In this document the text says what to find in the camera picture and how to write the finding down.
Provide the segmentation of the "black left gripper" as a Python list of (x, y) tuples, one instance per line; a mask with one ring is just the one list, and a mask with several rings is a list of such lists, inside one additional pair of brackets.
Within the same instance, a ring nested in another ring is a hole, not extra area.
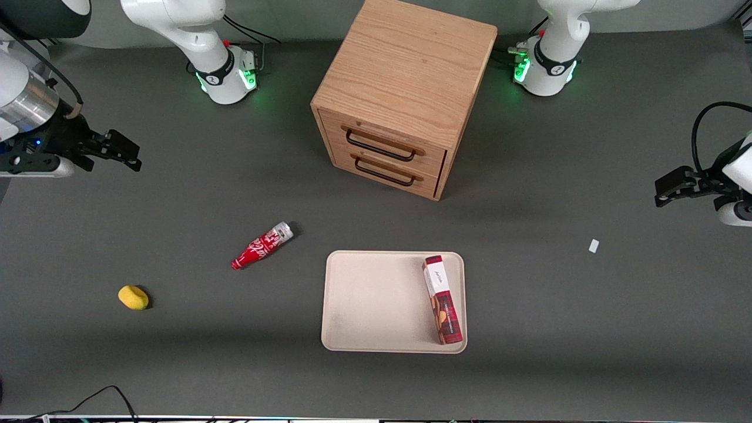
[[(700, 173), (709, 181), (709, 186), (727, 195), (717, 196), (713, 200), (715, 211), (720, 211), (726, 204), (734, 204), (733, 196), (745, 195), (745, 144), (735, 143), (726, 148), (709, 168)], [(703, 187), (699, 185), (698, 174), (690, 166), (679, 166), (659, 177), (654, 182), (654, 188), (654, 202), (657, 208), (663, 208), (675, 200), (704, 195)]]

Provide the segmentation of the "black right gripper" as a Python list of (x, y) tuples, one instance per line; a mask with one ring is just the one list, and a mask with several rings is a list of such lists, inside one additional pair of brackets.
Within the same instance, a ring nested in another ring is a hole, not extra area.
[(56, 112), (34, 129), (30, 124), (2, 113), (3, 176), (71, 176), (77, 169), (91, 172), (95, 163), (89, 156), (123, 163), (134, 172), (142, 169), (139, 145), (116, 130), (92, 132), (90, 138), (89, 124), (82, 115), (65, 119), (63, 113)]

